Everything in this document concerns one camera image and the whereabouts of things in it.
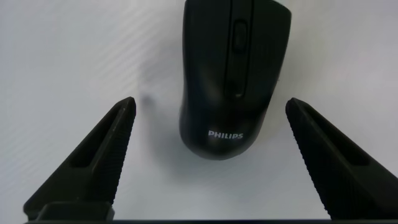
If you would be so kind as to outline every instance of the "mouse scroll wheel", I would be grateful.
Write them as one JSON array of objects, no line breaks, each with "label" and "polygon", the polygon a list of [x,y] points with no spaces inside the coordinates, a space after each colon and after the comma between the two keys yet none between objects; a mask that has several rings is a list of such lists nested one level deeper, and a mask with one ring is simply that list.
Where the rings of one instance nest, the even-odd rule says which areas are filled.
[{"label": "mouse scroll wheel", "polygon": [[248,26],[244,21],[235,22],[233,35],[233,51],[245,53],[248,42]]}]

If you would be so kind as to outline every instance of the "mouse button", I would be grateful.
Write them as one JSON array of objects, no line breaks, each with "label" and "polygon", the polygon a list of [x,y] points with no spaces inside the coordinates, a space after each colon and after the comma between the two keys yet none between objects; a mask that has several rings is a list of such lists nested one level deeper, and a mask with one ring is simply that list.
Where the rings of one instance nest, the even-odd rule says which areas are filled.
[{"label": "mouse button", "polygon": [[212,83],[223,95],[230,0],[188,0],[186,4],[183,47],[187,83],[204,87]]},{"label": "mouse button", "polygon": [[274,1],[254,0],[250,62],[245,98],[271,97],[282,67],[290,30],[290,11]]}]

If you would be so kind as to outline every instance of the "white table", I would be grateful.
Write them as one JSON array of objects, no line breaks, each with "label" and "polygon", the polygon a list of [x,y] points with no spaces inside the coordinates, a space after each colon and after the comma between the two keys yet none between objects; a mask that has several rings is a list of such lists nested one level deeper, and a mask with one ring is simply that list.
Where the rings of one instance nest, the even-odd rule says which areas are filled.
[{"label": "white table", "polygon": [[284,108],[310,103],[398,175],[398,1],[281,1],[289,46],[261,133],[223,162],[178,134],[183,0],[0,2],[0,219],[119,100],[137,117],[115,218],[328,218]]}]

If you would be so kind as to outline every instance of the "computer mouse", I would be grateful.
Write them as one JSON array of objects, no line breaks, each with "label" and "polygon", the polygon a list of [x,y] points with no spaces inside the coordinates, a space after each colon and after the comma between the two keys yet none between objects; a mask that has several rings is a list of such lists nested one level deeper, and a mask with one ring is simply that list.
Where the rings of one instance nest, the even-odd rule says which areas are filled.
[{"label": "computer mouse", "polygon": [[180,135],[199,156],[229,159],[259,134],[291,13],[270,0],[187,0],[184,10]]}]

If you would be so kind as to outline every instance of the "philips logo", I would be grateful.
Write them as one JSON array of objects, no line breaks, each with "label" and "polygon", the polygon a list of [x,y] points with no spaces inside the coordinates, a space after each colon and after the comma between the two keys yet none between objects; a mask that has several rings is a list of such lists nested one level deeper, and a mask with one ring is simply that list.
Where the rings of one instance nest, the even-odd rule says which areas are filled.
[{"label": "philips logo", "polygon": [[213,136],[214,138],[222,138],[222,139],[241,139],[243,138],[243,134],[228,134],[228,133],[218,133],[216,131],[209,130],[209,136]]}]

